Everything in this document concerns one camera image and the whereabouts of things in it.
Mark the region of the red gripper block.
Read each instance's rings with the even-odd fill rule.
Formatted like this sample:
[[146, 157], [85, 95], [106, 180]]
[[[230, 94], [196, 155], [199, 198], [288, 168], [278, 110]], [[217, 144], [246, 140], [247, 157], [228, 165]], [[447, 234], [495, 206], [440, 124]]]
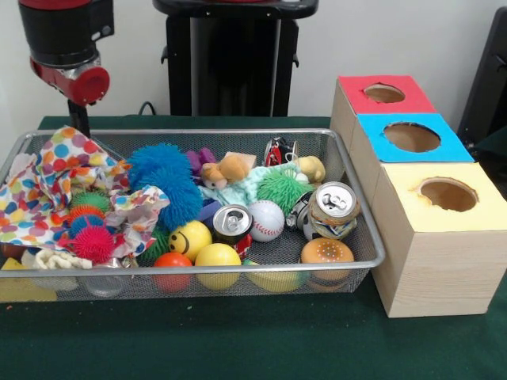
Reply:
[[70, 125], [85, 136], [90, 136], [86, 106], [100, 101], [110, 85], [109, 73], [101, 66], [101, 60], [95, 59], [70, 69], [45, 66], [34, 59], [30, 60], [30, 65], [38, 78], [68, 99]]

